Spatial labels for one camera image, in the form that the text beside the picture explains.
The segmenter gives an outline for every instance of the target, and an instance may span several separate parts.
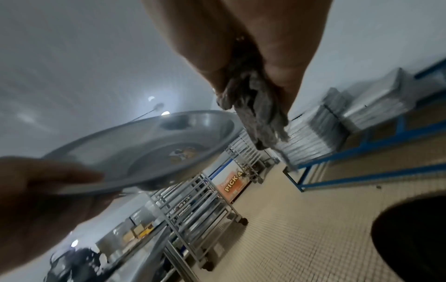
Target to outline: blue metal frame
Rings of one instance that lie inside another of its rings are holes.
[[[426,70],[423,70],[423,71],[417,73],[414,77],[415,77],[415,79],[421,79],[433,72],[441,71],[444,69],[446,70],[446,59],[427,68]],[[434,93],[434,94],[430,95],[429,97],[419,101],[417,103],[416,108],[419,109],[419,108],[425,107],[427,105],[431,105],[433,103],[439,102],[441,100],[446,100],[446,90],[442,90],[440,92]],[[422,167],[417,167],[417,168],[403,169],[403,170],[398,170],[398,171],[370,174],[370,175],[364,175],[364,176],[359,176],[359,177],[341,178],[341,179],[323,181],[323,182],[312,183],[312,184],[304,184],[304,181],[305,181],[306,177],[308,176],[308,173],[310,172],[311,167],[313,165],[358,156],[358,155],[361,155],[361,154],[364,154],[367,152],[371,152],[371,151],[378,150],[378,149],[383,149],[383,148],[390,147],[390,146],[393,146],[396,144],[401,144],[404,142],[431,136],[431,135],[438,134],[438,133],[445,132],[445,131],[446,131],[446,120],[443,120],[438,123],[431,124],[431,125],[428,125],[428,126],[425,126],[422,128],[407,131],[406,130],[406,118],[404,116],[400,116],[400,117],[396,118],[395,135],[393,135],[389,138],[370,142],[370,140],[373,136],[373,128],[370,128],[370,129],[367,129],[364,131],[363,139],[361,141],[361,144],[358,147],[348,149],[345,151],[341,151],[338,153],[333,153],[333,154],[330,154],[327,156],[322,156],[318,159],[299,164],[297,167],[293,168],[295,170],[305,168],[305,171],[304,171],[303,175],[301,176],[301,178],[298,180],[298,182],[296,182],[289,175],[288,167],[285,167],[285,169],[283,170],[283,173],[299,189],[300,192],[304,192],[306,188],[316,188],[316,187],[329,186],[329,185],[371,181],[371,180],[382,179],[382,178],[391,178],[391,177],[400,177],[400,176],[407,176],[407,175],[413,175],[413,174],[432,173],[432,172],[436,172],[436,171],[446,171],[446,163],[444,163],[444,164],[422,166]]]

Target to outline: hand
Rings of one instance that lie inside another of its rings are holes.
[[[0,158],[0,273],[31,261],[59,243],[79,223],[100,214],[114,195],[62,197],[33,192],[45,183],[89,183],[102,174],[78,164]]]
[[[236,38],[257,44],[264,68],[280,88],[285,112],[321,41],[331,0],[143,0],[168,44],[215,88],[228,83],[225,67]]]

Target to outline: beige floor tile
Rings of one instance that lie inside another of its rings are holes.
[[[391,165],[383,154],[330,165],[323,178],[438,163],[446,157],[446,137],[387,151]],[[203,282],[400,281],[374,249],[371,224],[389,205],[446,186],[445,175],[436,174],[300,193],[282,169],[275,166],[237,199],[234,207],[249,225],[234,224],[221,237],[225,251],[214,271],[194,267]]]

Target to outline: caster wheel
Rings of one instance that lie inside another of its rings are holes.
[[[213,271],[214,270],[214,263],[213,262],[205,262],[202,269],[205,269],[207,271]]]
[[[249,221],[246,218],[240,219],[240,224],[241,225],[246,226],[246,225],[248,225],[248,223],[249,223]]]

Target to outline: stack of trays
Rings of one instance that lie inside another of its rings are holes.
[[[339,92],[336,88],[330,88],[325,95],[322,103],[334,114],[337,118],[341,118],[342,114],[350,106],[353,98],[347,92]]]
[[[338,150],[348,131],[324,105],[305,112],[287,126],[290,140],[279,143],[277,149],[298,165]]]
[[[404,85],[407,78],[408,74],[398,68],[373,83],[344,111],[342,123],[351,132],[357,132],[412,110],[416,97]]]

